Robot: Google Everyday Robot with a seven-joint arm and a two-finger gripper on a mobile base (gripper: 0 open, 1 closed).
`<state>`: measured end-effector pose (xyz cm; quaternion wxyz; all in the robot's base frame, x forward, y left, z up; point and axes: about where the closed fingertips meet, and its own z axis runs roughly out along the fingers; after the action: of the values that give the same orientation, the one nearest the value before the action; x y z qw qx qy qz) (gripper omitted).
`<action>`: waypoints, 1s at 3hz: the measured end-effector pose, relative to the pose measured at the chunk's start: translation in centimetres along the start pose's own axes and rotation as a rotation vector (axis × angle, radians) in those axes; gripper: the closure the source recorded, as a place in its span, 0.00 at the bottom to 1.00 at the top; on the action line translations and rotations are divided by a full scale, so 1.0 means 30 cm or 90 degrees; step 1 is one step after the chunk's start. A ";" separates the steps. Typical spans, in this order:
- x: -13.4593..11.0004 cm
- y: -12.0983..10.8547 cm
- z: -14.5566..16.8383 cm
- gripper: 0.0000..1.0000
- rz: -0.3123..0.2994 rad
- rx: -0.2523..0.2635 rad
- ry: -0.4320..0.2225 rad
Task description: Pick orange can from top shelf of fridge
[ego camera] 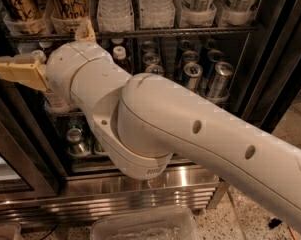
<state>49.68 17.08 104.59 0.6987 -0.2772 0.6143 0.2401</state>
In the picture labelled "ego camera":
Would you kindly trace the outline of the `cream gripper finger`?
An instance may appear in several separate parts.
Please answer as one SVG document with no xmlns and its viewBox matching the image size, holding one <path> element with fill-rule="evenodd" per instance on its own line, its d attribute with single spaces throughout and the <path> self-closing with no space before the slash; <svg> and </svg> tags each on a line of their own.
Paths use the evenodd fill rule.
<svg viewBox="0 0 301 240">
<path fill-rule="evenodd" d="M 96 41 L 95 31 L 92 26 L 92 22 L 89 18 L 81 20 L 79 27 L 75 32 L 76 41 Z"/>
<path fill-rule="evenodd" d="M 48 89 L 44 60 L 33 53 L 0 57 L 0 79 L 43 92 Z"/>
</svg>

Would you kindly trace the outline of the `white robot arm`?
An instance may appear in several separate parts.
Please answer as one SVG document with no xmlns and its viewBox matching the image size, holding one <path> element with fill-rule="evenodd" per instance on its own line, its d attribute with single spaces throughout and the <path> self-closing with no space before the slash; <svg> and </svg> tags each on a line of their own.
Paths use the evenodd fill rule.
<svg viewBox="0 0 301 240">
<path fill-rule="evenodd" d="M 301 234 L 301 149 L 151 73 L 130 75 L 99 46 L 88 20 L 50 56 L 0 57 L 0 78 L 52 90 L 80 109 L 125 175 L 160 175 L 178 154 L 239 189 Z"/>
</svg>

